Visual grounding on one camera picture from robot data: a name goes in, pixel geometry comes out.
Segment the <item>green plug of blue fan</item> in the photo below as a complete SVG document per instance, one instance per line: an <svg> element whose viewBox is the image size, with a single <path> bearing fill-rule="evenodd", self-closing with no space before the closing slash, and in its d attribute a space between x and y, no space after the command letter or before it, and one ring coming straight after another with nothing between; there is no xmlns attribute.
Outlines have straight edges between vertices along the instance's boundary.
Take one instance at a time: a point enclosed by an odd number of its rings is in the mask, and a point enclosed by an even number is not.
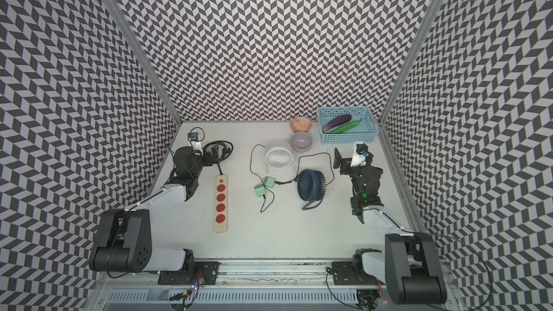
<svg viewBox="0 0 553 311"><path fill-rule="evenodd" d="M272 177L265 177L264 179L264 185L268 189L272 189L275 185L275 179Z"/></svg>

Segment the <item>green plug of white fan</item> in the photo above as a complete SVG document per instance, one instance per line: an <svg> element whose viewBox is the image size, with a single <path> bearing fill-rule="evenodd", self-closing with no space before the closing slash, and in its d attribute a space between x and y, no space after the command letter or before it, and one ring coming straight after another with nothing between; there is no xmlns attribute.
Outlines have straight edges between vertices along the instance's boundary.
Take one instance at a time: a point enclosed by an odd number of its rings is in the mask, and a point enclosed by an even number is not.
<svg viewBox="0 0 553 311"><path fill-rule="evenodd" d="M266 188L263 184L256 185L254 191L257 197L266 197Z"/></svg>

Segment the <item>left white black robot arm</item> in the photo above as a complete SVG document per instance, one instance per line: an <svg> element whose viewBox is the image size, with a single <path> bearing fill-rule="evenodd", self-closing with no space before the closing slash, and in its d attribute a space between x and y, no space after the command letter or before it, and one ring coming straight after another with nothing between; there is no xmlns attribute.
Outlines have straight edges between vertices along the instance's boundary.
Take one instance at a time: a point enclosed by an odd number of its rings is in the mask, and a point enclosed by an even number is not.
<svg viewBox="0 0 553 311"><path fill-rule="evenodd" d="M159 191L134 205L100 215L89 256L91 270L112 278L140 272L194 272L192 251L156 246L152 225L193 197L203 168L216 164L217 158L205 150L185 146L174 152L173 163Z"/></svg>

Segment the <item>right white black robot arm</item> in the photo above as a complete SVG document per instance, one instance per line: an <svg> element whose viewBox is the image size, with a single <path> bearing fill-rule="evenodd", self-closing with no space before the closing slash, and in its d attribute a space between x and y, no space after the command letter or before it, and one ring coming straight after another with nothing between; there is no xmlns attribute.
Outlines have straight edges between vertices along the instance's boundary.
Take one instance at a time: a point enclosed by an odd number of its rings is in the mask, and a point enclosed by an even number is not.
<svg viewBox="0 0 553 311"><path fill-rule="evenodd" d="M443 305L447 285L434 239L407 229L378 195L383 169L372 165L367 145L357 143L351 158L334 150L334 169L351 180L351 212L380 237L381 249L358 249L352 257L354 278L383 283L397 305Z"/></svg>

